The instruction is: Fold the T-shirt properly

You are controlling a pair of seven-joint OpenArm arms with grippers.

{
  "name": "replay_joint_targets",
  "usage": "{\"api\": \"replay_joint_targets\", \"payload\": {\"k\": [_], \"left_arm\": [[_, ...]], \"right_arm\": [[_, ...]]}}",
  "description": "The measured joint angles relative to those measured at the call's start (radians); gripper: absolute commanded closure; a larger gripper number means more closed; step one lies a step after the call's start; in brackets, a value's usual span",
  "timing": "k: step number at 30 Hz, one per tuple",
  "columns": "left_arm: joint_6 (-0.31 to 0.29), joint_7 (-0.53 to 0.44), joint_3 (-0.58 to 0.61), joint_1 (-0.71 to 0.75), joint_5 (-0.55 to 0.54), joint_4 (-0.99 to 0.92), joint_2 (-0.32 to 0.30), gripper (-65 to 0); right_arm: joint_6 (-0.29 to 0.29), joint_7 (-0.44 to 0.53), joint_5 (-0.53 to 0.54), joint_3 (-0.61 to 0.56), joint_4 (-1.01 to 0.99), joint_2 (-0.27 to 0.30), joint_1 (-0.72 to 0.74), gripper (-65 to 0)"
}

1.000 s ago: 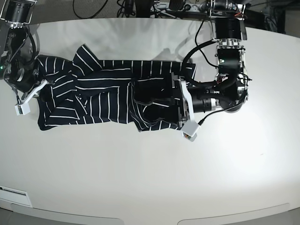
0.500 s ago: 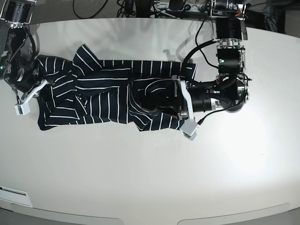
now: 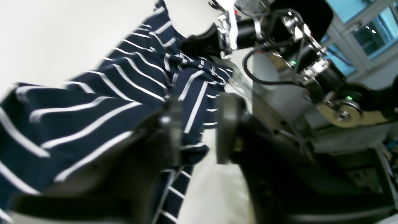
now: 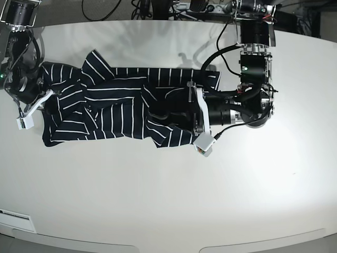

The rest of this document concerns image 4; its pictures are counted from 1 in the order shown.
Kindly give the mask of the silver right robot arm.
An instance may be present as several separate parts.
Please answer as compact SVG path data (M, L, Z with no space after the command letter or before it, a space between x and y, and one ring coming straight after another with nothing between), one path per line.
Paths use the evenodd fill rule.
M20 108L47 94L38 72L42 63L33 26L41 1L5 1L1 9L1 89Z

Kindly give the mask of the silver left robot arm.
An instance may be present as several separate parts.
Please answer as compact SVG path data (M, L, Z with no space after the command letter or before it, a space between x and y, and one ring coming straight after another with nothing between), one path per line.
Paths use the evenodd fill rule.
M277 6L270 1L232 1L231 21L236 26L237 43L218 48L202 65L200 78L189 81L149 108L153 121L191 131L195 135L212 125L242 124L263 126L274 109L269 47L275 46L273 30ZM211 85L207 67L216 58L240 50L239 85L232 91L219 91Z

